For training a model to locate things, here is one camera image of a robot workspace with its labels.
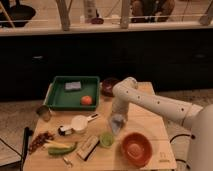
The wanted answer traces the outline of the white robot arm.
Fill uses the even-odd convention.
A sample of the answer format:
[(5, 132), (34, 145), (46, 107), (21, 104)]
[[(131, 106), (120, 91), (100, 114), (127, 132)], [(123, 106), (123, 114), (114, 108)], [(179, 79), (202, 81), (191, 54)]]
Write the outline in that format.
[(128, 120), (133, 103), (181, 125), (191, 132), (185, 171), (213, 171), (213, 104), (202, 107), (194, 103), (147, 94), (138, 90), (138, 82), (127, 77), (112, 89), (114, 100), (109, 125), (114, 134)]

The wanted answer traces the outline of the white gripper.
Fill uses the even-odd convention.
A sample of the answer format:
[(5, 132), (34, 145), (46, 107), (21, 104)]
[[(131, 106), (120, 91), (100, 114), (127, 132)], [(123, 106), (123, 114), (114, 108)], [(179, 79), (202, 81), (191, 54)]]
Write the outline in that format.
[(124, 124), (128, 121), (128, 110), (128, 102), (121, 99), (113, 100), (109, 125), (114, 135), (117, 135)]

